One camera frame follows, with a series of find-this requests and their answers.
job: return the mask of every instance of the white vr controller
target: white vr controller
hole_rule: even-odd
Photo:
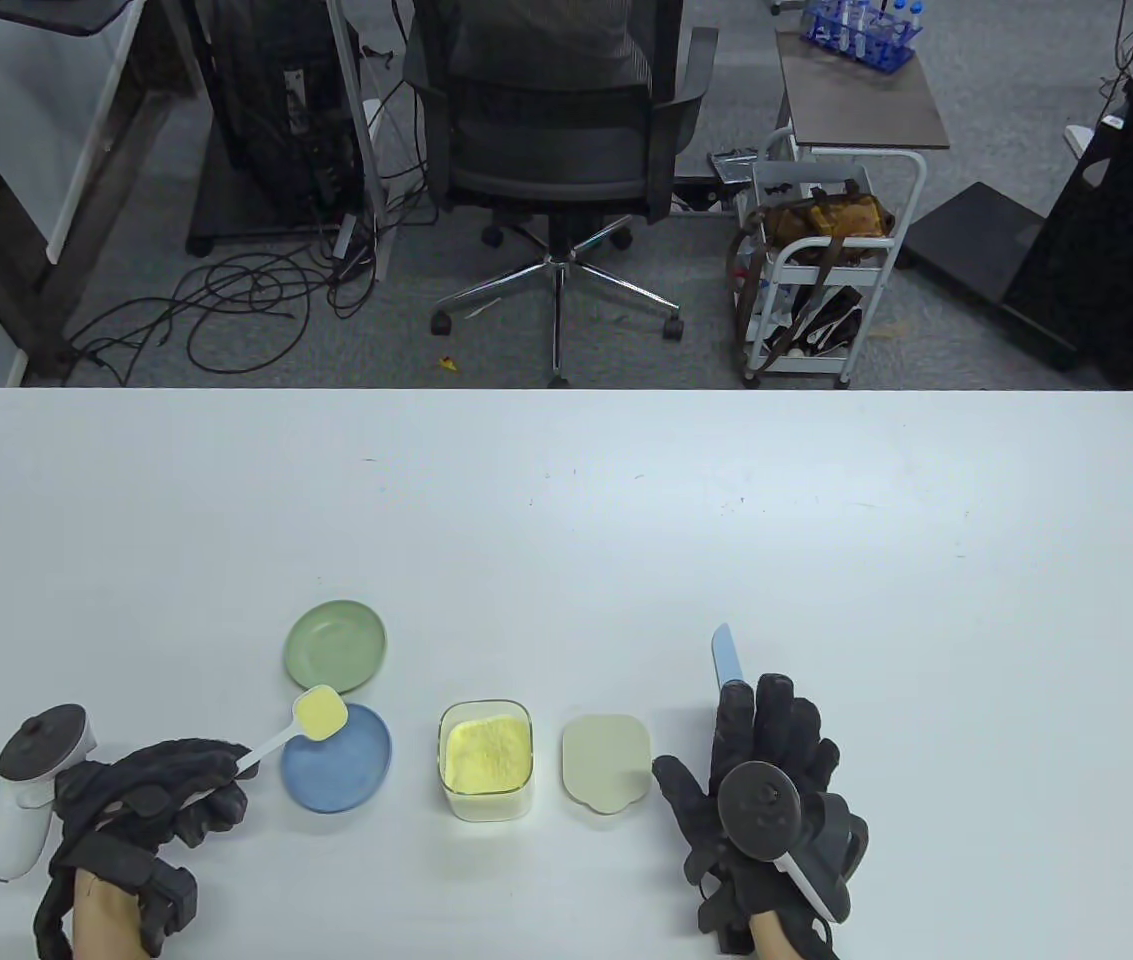
[[[95,749],[86,710],[60,704],[28,717],[0,754],[0,882],[36,867],[50,832],[56,774]]]

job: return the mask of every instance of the metal cart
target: metal cart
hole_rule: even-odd
[[[854,287],[858,289],[871,289],[868,294],[868,303],[863,306],[863,318],[859,324],[859,332],[850,347],[840,347],[835,351],[819,356],[785,356],[778,357],[767,367],[767,374],[827,374],[835,377],[835,385],[845,388],[850,384],[850,376],[854,372],[855,362],[862,351],[869,329],[872,329],[874,317],[877,314],[878,303],[881,301],[881,291],[886,288],[887,280],[891,279],[891,271],[895,267],[895,258],[898,256],[900,247],[903,246],[904,236],[908,233],[909,224],[913,221],[917,210],[918,197],[921,197],[922,186],[926,182],[926,159],[912,150],[892,148],[863,148],[863,147],[809,147],[800,150],[794,138],[793,127],[781,127],[767,137],[758,156],[770,156],[772,154],[787,155],[782,160],[758,160],[753,164],[753,187],[748,192],[739,193],[735,197],[735,211],[739,215],[740,224],[755,207],[767,205],[770,201],[768,192],[785,184],[799,187],[803,196],[810,196],[812,187],[821,186],[829,193],[841,192],[847,179],[853,179],[863,192],[872,192],[872,182],[868,178],[868,170],[859,163],[861,156],[874,158],[896,158],[906,160],[914,168],[912,187],[903,211],[896,212],[895,228],[891,237],[883,238],[858,238],[851,237],[845,240],[849,248],[860,250],[877,250],[860,266],[840,266],[828,274],[825,291],[818,303],[810,305],[806,311],[803,328],[809,326],[813,318],[825,306],[832,296],[841,287]],[[767,243],[766,237],[758,238],[758,243]],[[813,250],[828,246],[827,237],[810,237],[802,241],[791,243],[784,250],[770,250],[767,243],[767,264],[763,271],[764,288],[759,291],[758,305],[753,306],[752,318],[749,320],[748,333],[746,333],[744,346],[744,385],[757,386],[759,371],[767,362],[767,340],[776,333],[776,330],[786,328],[793,323],[793,305],[800,287],[809,287],[816,283],[818,267],[807,266],[794,262],[793,257],[802,250]],[[800,329],[795,333],[794,342],[804,330]]]

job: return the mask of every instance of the hand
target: hand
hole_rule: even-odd
[[[179,836],[195,847],[210,832],[223,832],[241,823],[246,795],[235,782],[237,759],[247,749],[220,740],[170,740],[136,750],[113,764],[86,761],[56,778],[54,810],[63,821],[63,840],[50,859],[50,887],[42,897],[34,920],[41,960],[71,960],[63,936],[63,915],[73,909],[73,883],[86,850],[104,859],[90,866],[108,882],[138,893],[140,935],[150,955],[162,951],[165,934],[181,929],[196,910],[191,874],[172,870],[155,860],[157,849]],[[241,778],[252,778],[255,768]],[[188,797],[213,791],[185,808]],[[178,880],[191,890],[190,909],[170,914],[172,904],[146,899],[147,872]],[[135,887],[127,887],[131,878]]]
[[[749,918],[773,910],[789,943],[804,960],[836,960],[830,940],[826,940],[827,925],[826,937],[813,931],[818,915],[796,884],[775,865],[744,856],[722,829],[718,787],[746,761],[776,765],[800,795],[809,796],[827,791],[840,751],[832,740],[819,736],[816,705],[795,699],[789,678],[767,673],[758,681],[755,715],[752,687],[740,682],[722,687],[707,795],[675,756],[659,756],[654,762],[659,791],[690,844],[685,878],[702,884],[704,874],[712,874],[721,883],[699,906],[699,929],[716,932],[718,946],[726,954],[750,954],[753,936]]]

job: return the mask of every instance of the blue test tube rack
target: blue test tube rack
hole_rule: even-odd
[[[817,46],[881,73],[895,73],[913,59],[922,27],[878,9],[877,0],[810,0],[802,14],[802,36]]]

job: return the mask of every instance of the human wrist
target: human wrist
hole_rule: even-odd
[[[73,880],[76,960],[147,960],[140,944],[140,901],[87,870]]]

